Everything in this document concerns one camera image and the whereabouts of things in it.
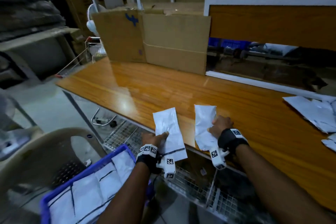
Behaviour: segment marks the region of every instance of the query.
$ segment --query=hand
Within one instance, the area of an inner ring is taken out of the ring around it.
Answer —
[[[164,132],[158,136],[155,136],[154,134],[149,134],[149,133],[142,133],[141,134],[142,146],[145,144],[152,144],[159,148],[161,141],[166,140],[168,135],[169,135],[169,132]]]
[[[208,128],[208,131],[217,139],[220,137],[224,129],[233,128],[233,121],[230,117],[217,116],[212,121],[213,126]]]

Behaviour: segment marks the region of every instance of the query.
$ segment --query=stacked gray bundle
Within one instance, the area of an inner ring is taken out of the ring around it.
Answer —
[[[65,26],[51,0],[0,0],[0,42]]]

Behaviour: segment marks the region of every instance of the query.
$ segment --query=tiled floor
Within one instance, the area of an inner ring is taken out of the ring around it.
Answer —
[[[66,98],[62,90],[55,86],[54,83],[56,80],[56,78],[51,78],[35,86],[29,85],[29,82],[26,82],[9,88],[6,91],[19,102],[23,109],[46,133],[66,127],[88,129],[87,124]],[[91,119],[98,106],[77,96],[75,96],[75,100],[86,116]],[[101,114],[104,117],[113,117],[114,115],[107,110],[102,111]],[[24,120],[19,112],[15,113],[14,120],[23,127],[29,126],[29,123]],[[108,135],[109,128],[104,127],[99,130],[99,133],[104,138]],[[83,138],[73,138],[72,146],[76,155],[82,161],[90,158],[93,162],[96,162],[99,159],[99,156]],[[151,213],[152,221],[148,223],[223,223],[220,219],[200,207],[193,205],[190,208],[189,201],[186,198],[176,194],[167,186],[159,183],[157,186],[159,188],[157,189],[156,198],[161,210],[153,210],[153,213]]]

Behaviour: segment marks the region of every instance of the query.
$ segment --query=metal wire basket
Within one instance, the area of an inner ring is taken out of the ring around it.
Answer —
[[[87,63],[94,63],[105,56],[106,51],[100,37],[89,36],[85,41],[85,50],[70,61],[55,76],[57,78],[68,77],[70,74],[83,69]]]

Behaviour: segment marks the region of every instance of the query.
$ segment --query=wooden table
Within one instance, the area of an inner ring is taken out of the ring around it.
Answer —
[[[152,130],[152,113],[175,107],[184,143],[192,147],[194,104],[216,105],[217,114],[230,116],[254,150],[336,211],[336,154],[321,143],[326,135],[284,102],[288,94],[107,58],[57,85]]]

